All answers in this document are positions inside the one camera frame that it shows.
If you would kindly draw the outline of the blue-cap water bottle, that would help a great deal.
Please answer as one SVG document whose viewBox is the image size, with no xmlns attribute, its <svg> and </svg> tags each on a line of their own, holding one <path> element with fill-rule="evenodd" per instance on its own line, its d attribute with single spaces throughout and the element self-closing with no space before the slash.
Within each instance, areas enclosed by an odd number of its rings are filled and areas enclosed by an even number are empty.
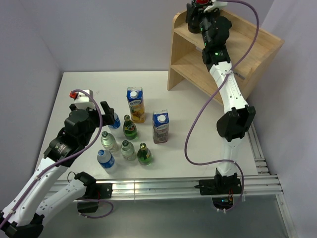
<svg viewBox="0 0 317 238">
<path fill-rule="evenodd" d="M 115 160 L 113 154 L 108 150 L 99 150 L 97 154 L 97 161 L 108 174 L 113 174 L 117 170 L 117 161 Z"/>
<path fill-rule="evenodd" d="M 121 121 L 117 113 L 114 113 L 114 124 L 108 125 L 110 133 L 114 137 L 122 137 L 123 136 L 123 129 L 121 126 Z"/>
</svg>

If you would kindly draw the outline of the orange juice carton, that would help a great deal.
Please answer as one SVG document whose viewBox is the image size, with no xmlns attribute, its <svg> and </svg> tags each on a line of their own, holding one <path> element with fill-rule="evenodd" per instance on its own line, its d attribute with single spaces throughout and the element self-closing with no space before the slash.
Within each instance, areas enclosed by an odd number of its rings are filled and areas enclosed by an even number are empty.
<svg viewBox="0 0 317 238">
<path fill-rule="evenodd" d="M 144 123 L 146 119 L 143 88 L 142 87 L 128 87 L 127 101 L 130 110 L 130 116 L 135 123 Z"/>
</svg>

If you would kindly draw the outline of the purple juice carton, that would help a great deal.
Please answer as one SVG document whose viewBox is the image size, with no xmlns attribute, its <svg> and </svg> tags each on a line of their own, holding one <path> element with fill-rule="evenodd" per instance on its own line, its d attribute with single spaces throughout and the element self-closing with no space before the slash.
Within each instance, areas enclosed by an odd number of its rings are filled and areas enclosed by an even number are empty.
<svg viewBox="0 0 317 238">
<path fill-rule="evenodd" d="M 169 115 L 167 109 L 153 111 L 153 141 L 155 144 L 168 141 L 169 134 Z"/>
</svg>

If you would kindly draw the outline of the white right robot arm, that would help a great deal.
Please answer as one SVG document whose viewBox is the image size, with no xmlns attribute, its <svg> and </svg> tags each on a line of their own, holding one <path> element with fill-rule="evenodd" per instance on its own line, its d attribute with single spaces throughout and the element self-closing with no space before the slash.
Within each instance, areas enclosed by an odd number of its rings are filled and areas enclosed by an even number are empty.
<svg viewBox="0 0 317 238">
<path fill-rule="evenodd" d="M 220 94 L 224 115 L 217 121 L 216 129 L 223 139 L 223 159 L 216 168 L 213 179 L 201 180 L 198 188 L 202 195 L 238 194 L 242 192 L 242 180 L 238 178 L 236 161 L 238 148 L 249 130 L 256 110 L 244 99 L 234 76 L 226 48 L 230 20 L 220 15 L 227 2 L 217 0 L 193 0 L 187 4 L 186 23 L 191 33 L 201 33 L 204 48 L 203 62 L 214 78 Z"/>
</svg>

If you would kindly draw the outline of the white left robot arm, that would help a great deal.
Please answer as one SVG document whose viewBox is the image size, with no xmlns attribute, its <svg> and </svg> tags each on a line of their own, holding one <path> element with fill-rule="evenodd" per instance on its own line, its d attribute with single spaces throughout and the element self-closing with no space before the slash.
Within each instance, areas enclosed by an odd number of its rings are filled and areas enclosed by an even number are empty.
<svg viewBox="0 0 317 238">
<path fill-rule="evenodd" d="M 9 238 L 37 238 L 44 226 L 76 199 L 96 202 L 96 179 L 86 172 L 77 173 L 64 188 L 45 198 L 59 177 L 79 155 L 92 145 L 95 129 L 114 123 L 114 109 L 106 101 L 101 109 L 92 102 L 70 105 L 64 127 L 44 152 L 38 168 L 16 198 L 0 213 L 0 229 Z"/>
</svg>

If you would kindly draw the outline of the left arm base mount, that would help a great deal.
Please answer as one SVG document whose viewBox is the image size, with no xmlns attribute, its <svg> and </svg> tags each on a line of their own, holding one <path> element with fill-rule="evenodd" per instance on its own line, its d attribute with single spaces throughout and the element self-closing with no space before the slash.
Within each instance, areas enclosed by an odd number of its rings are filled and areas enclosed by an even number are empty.
<svg viewBox="0 0 317 238">
<path fill-rule="evenodd" d="M 88 186 L 82 199 L 110 199 L 111 195 L 112 183 L 96 183 Z M 90 215 L 97 211 L 99 204 L 100 202 L 79 201 L 77 202 L 77 211 L 79 213 Z"/>
</svg>

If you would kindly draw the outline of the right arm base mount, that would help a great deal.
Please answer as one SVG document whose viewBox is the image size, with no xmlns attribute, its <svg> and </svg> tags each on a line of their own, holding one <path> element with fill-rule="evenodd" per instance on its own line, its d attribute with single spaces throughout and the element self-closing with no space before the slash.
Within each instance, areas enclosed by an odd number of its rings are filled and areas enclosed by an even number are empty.
<svg viewBox="0 0 317 238">
<path fill-rule="evenodd" d="M 227 210 L 234 205 L 234 195 L 240 195 L 242 184 L 238 178 L 233 180 L 201 179 L 194 186 L 200 191 L 201 196 L 211 196 L 212 203 L 216 209 Z"/>
</svg>

